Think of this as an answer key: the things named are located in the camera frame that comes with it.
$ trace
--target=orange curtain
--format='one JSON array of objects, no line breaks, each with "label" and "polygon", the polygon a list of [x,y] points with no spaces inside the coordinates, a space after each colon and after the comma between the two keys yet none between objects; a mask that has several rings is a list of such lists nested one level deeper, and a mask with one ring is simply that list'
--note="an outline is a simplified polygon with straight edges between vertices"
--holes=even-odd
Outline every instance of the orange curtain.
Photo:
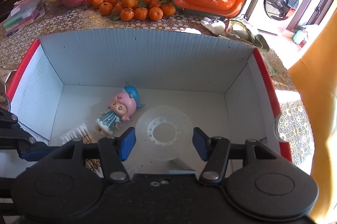
[{"label": "orange curtain", "polygon": [[310,216],[321,223],[337,203],[337,12],[289,73],[307,110],[314,136],[311,176],[318,184],[319,196]]}]

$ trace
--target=doll figurine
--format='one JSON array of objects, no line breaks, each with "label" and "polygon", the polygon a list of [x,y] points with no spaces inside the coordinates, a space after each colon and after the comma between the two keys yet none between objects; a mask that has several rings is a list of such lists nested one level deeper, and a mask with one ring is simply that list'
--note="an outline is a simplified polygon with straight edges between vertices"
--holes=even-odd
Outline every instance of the doll figurine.
[{"label": "doll figurine", "polygon": [[119,130],[118,124],[122,121],[129,121],[136,109],[143,106],[144,104],[139,103],[139,94],[136,88],[127,85],[123,88],[123,92],[114,97],[106,111],[100,112],[102,117],[96,119],[95,128],[103,136],[112,135],[115,128]]}]

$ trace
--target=doll face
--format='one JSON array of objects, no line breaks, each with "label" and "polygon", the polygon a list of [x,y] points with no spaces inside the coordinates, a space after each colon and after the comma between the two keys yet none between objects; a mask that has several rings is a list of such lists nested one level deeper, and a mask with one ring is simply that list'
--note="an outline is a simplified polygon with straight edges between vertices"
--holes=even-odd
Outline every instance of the doll face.
[{"label": "doll face", "polygon": [[118,116],[124,116],[126,114],[126,107],[114,100],[110,103],[110,109],[113,110]]}]

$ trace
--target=lace tablecloth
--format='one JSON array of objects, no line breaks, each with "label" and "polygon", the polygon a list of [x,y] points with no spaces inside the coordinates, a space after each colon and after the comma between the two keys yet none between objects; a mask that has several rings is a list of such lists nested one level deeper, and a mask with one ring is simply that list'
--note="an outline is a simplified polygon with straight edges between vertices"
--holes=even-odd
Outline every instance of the lace tablecloth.
[{"label": "lace tablecloth", "polygon": [[[194,12],[176,12],[176,14],[159,21],[134,19],[126,22],[121,20],[112,21],[107,16],[101,16],[96,9],[86,4],[76,9],[60,7],[57,14],[46,12],[43,17],[9,38],[6,37],[2,26],[3,23],[1,23],[0,66],[19,63],[32,41],[51,33],[99,28],[138,28],[212,35],[200,24],[202,18],[203,15]],[[275,90],[298,94],[287,69],[284,68],[276,53],[271,49],[268,53],[262,54],[272,67],[278,71],[277,75],[272,77]],[[282,139],[290,142],[293,162],[301,167],[305,161],[311,162],[313,137],[301,98],[299,95],[296,98],[291,97],[293,96],[283,95],[283,98],[279,99],[283,115],[279,121],[278,131]]]}]

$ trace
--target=pink hair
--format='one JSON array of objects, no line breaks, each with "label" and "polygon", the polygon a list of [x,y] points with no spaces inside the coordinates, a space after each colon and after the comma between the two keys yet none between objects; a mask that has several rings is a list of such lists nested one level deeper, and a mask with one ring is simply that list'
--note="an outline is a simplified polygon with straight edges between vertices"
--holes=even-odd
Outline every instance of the pink hair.
[{"label": "pink hair", "polygon": [[122,121],[130,121],[129,117],[132,116],[137,109],[136,101],[133,98],[130,98],[129,94],[125,92],[118,93],[112,101],[114,100],[117,100],[126,108],[126,114],[121,118]]}]

